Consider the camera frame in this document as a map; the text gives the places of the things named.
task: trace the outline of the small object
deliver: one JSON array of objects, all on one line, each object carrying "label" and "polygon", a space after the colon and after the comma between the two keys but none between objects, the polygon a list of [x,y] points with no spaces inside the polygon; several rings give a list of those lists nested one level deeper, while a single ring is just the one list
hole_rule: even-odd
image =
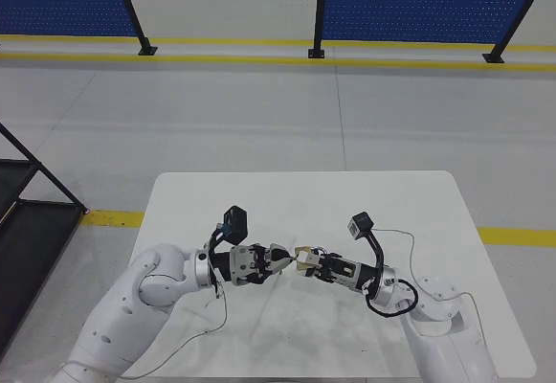
[{"label": "small object", "polygon": [[371,233],[373,228],[373,221],[367,212],[362,212],[354,215],[347,225],[347,229],[352,234],[354,239],[359,239]]},{"label": "small object", "polygon": [[246,211],[238,206],[231,206],[224,213],[222,234],[224,240],[231,245],[236,246],[241,243],[248,236],[248,215]]}]

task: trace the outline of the white cable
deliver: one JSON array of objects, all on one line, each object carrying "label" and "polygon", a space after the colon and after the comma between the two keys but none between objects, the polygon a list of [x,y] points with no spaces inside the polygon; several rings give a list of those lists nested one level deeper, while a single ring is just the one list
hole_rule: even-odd
[{"label": "white cable", "polygon": [[471,298],[471,301],[473,302],[473,306],[476,308],[476,314],[478,315],[478,322],[479,322],[479,329],[481,329],[481,337],[484,340],[484,345],[486,345],[486,347],[488,347],[488,344],[486,342],[486,334],[484,333],[484,326],[481,323],[481,317],[479,316],[479,309],[478,309],[478,303],[476,302],[476,299],[474,298],[473,294],[471,294],[468,291],[463,291],[459,294],[454,295],[453,297],[450,298],[437,298],[436,296],[434,296],[433,294],[431,294],[430,292],[428,292],[427,290],[424,289],[424,287],[422,287],[420,285],[420,283],[418,283],[418,280],[416,279],[414,273],[413,273],[413,266],[412,264],[412,259],[413,259],[413,247],[415,246],[415,237],[413,236],[412,233],[410,232],[406,232],[404,230],[397,230],[397,229],[371,229],[374,232],[392,232],[392,233],[400,233],[400,234],[404,234],[406,236],[410,236],[411,237],[411,249],[410,249],[410,274],[411,274],[411,278],[413,279],[413,282],[415,283],[415,285],[422,290],[422,292],[424,292],[425,294],[427,294],[429,297],[433,298],[434,300],[438,301],[438,302],[446,302],[446,301],[452,301],[455,300],[456,298],[460,298],[463,295],[467,295],[469,296],[469,298]]},{"label": "white cable", "polygon": [[167,359],[165,359],[165,361],[163,363],[161,363],[157,368],[155,368],[155,369],[153,369],[149,372],[146,372],[144,374],[138,375],[138,376],[120,376],[120,375],[116,375],[114,373],[106,372],[104,370],[98,369],[96,367],[85,365],[85,364],[80,363],[80,362],[75,361],[75,360],[72,360],[72,361],[69,361],[69,362],[65,363],[64,365],[61,366],[61,368],[65,368],[65,366],[68,366],[68,365],[78,365],[78,366],[82,366],[85,369],[88,369],[88,370],[91,370],[91,371],[94,371],[94,372],[103,373],[107,376],[115,377],[115,378],[122,379],[122,380],[138,380],[138,379],[141,379],[143,377],[147,377],[148,375],[150,375],[152,373],[155,373],[162,366],[164,366],[173,356],[175,356],[176,353],[178,353],[181,349],[183,349],[184,346],[187,345],[188,343],[190,343],[192,340],[194,340],[194,339],[196,339],[200,336],[208,335],[208,334],[211,334],[213,332],[216,332],[217,330],[219,330],[220,328],[224,327],[224,325],[227,324],[227,318],[229,317],[229,311],[227,310],[227,294],[224,291],[224,287],[222,286],[222,283],[219,282],[218,285],[222,289],[222,294],[221,295],[222,295],[222,299],[224,300],[224,321],[222,321],[222,325],[220,325],[220,326],[218,326],[214,329],[208,329],[208,330],[205,330],[203,332],[199,332],[196,335],[191,336],[190,338],[188,338],[188,340],[186,342],[184,342],[184,344],[182,344],[182,346],[177,348],[177,350],[174,351]]}]

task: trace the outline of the white wall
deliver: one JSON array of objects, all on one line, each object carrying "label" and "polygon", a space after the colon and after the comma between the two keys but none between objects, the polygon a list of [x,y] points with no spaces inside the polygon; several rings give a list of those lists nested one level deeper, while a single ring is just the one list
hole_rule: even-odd
[{"label": "white wall", "polygon": [[[149,36],[311,39],[316,0],[133,0]],[[556,45],[556,0],[536,0],[519,44]]]}]

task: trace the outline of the black cable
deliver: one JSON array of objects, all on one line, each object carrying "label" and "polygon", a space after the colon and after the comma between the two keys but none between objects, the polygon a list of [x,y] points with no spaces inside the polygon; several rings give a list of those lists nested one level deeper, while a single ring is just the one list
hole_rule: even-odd
[{"label": "black cable", "polygon": [[382,275],[384,274],[384,250],[382,250],[382,246],[377,241],[373,233],[369,233],[368,236],[365,236],[365,239],[369,242],[371,249],[373,249],[373,254],[375,254],[375,268],[377,269],[377,272],[375,273],[375,280],[368,289],[369,294],[375,296],[380,288],[379,283],[382,280]]},{"label": "black cable", "polygon": [[380,315],[384,318],[398,317],[399,315],[407,314],[408,312],[412,311],[418,305],[418,291],[411,285],[411,283],[405,280],[398,280],[398,282],[403,283],[404,285],[406,285],[411,289],[411,292],[413,292],[413,303],[411,303],[409,307],[404,308],[401,311],[397,311],[397,312],[382,312],[377,308],[373,307],[373,305],[371,304],[370,294],[366,294],[365,300],[367,301],[367,307],[369,307],[369,309],[374,313],[376,313],[377,315]]}]

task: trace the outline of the black post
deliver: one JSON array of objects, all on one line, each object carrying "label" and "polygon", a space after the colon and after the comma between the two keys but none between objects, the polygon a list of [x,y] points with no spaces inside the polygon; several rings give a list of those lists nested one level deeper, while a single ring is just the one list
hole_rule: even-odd
[{"label": "black post", "polygon": [[524,0],[523,7],[520,8],[520,11],[516,15],[514,22],[511,23],[511,25],[509,26],[509,29],[503,37],[503,40],[499,44],[495,45],[495,47],[492,49],[492,52],[490,52],[489,54],[482,54],[487,63],[503,64],[505,62],[502,58],[500,58],[500,55],[503,54],[503,51],[507,47],[507,44],[509,44],[509,40],[511,40],[511,38],[514,36],[514,33],[516,32],[518,27],[520,27],[520,23],[523,22],[526,13],[528,12],[528,10],[530,10],[530,6],[532,5],[533,0]]},{"label": "black post", "polygon": [[39,168],[39,171],[41,171],[42,173],[44,173],[44,175],[50,180],[52,181],[53,184],[55,184],[55,186],[61,191],[63,192],[63,194],[65,194],[67,196],[67,198],[71,199],[71,201],[73,203],[75,203],[76,205],[78,205],[85,213],[88,211],[88,209],[86,209],[86,207],[84,206],[83,203],[81,203],[81,201],[79,199],[77,199],[66,187],[65,185],[63,185],[60,181],[58,181],[58,179],[52,174],[50,173],[50,171],[44,166],[44,164],[42,164],[41,162],[39,162],[39,160],[37,159],[37,157],[35,157],[27,148],[25,148],[24,145],[22,145],[22,143],[20,141],[18,141],[18,139],[16,137],[14,137],[13,134],[10,133],[10,131],[3,126],[3,124],[0,123],[0,133],[8,139],[8,141],[10,141],[10,143],[12,145],[14,145],[18,151],[20,151],[22,154],[24,154],[25,157],[27,157],[27,159],[29,161],[31,161],[31,164],[37,166]]},{"label": "black post", "polygon": [[137,18],[137,13],[135,13],[135,8],[133,8],[133,3],[131,0],[123,0],[128,16],[131,18],[131,23],[133,23],[133,28],[135,29],[135,34],[137,38],[140,39],[140,44],[142,44],[142,49],[138,53],[139,56],[154,56],[158,47],[153,47],[150,45],[150,40],[144,35],[144,30],[142,30],[142,24],[140,24],[140,19]]},{"label": "black post", "polygon": [[322,33],[324,32],[324,8],[325,0],[316,2],[316,27],[314,28],[314,48],[307,51],[308,58],[324,58],[322,45]]}]

